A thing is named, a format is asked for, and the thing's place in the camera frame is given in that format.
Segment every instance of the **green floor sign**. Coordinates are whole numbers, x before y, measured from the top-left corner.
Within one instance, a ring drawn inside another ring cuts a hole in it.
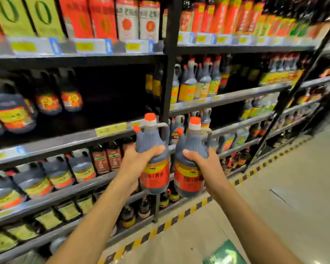
[[[220,246],[208,258],[203,260],[204,264],[247,264],[230,240]]]

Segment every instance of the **floor tape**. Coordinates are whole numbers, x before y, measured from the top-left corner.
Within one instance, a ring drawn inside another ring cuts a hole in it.
[[[266,160],[264,163],[260,164],[258,167],[256,167],[256,168],[252,169],[251,171],[247,172],[244,176],[242,176],[239,179],[235,180],[232,183],[232,185],[233,186],[239,185],[240,183],[244,182],[248,178],[252,177],[258,171],[260,171],[263,168],[265,168],[270,163],[276,161],[279,157],[281,157],[283,155],[286,155],[287,153],[291,152],[292,150],[295,150],[295,149],[299,148],[301,145],[303,145],[304,143],[308,142],[311,139],[312,139],[312,137],[309,137],[308,139],[303,140],[302,142],[298,143],[297,145],[292,146],[289,149],[287,149],[287,150],[285,150],[285,151],[283,151],[283,152],[281,152],[281,153],[279,153],[277,155],[274,155],[272,158]],[[151,230],[150,232],[146,233],[142,237],[134,240],[133,242],[127,244],[126,246],[123,246],[122,248],[120,248],[116,252],[114,252],[111,255],[107,256],[106,259],[101,259],[98,262],[98,264],[109,264],[109,263],[111,263],[111,262],[113,262],[113,261],[121,258],[123,256],[123,254],[125,254],[127,252],[130,252],[132,249],[135,249],[136,247],[140,246],[141,244],[145,243],[146,241],[152,239],[157,234],[162,233],[163,231],[167,230],[169,227],[171,227],[175,223],[180,222],[185,217],[189,216],[190,214],[193,214],[195,211],[197,211],[201,207],[204,207],[207,203],[209,203],[211,201],[212,201],[212,197],[211,196],[207,197],[206,199],[204,199],[201,202],[193,205],[189,209],[181,212],[176,217],[173,217],[171,220],[168,220],[167,222],[161,224],[157,228],[154,228],[153,230]]]

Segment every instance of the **hand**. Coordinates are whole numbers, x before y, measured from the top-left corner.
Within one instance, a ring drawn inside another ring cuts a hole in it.
[[[187,149],[183,150],[183,155],[197,163],[203,174],[207,192],[216,200],[216,196],[222,191],[222,187],[229,183],[216,152],[210,147],[207,159],[197,152]]]
[[[131,194],[137,189],[138,178],[141,176],[147,163],[152,157],[160,155],[163,151],[165,151],[165,146],[161,145],[153,146],[144,153],[137,153],[135,143],[127,145],[119,172],[114,180],[120,180],[121,183],[128,186],[130,190],[129,194]]]

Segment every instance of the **floor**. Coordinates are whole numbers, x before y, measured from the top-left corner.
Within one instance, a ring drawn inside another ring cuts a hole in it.
[[[236,189],[304,263],[330,264],[330,125]],[[106,249],[102,258],[207,196],[207,193],[198,196],[160,218],[156,225],[152,223]],[[225,214],[212,201],[113,263],[200,264],[227,239],[250,263]]]

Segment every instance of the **forearm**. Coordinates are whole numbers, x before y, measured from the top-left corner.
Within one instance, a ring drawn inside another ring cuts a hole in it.
[[[228,181],[221,188],[217,202],[252,264],[302,264]]]
[[[127,188],[116,177],[47,264],[96,264],[131,194]]]

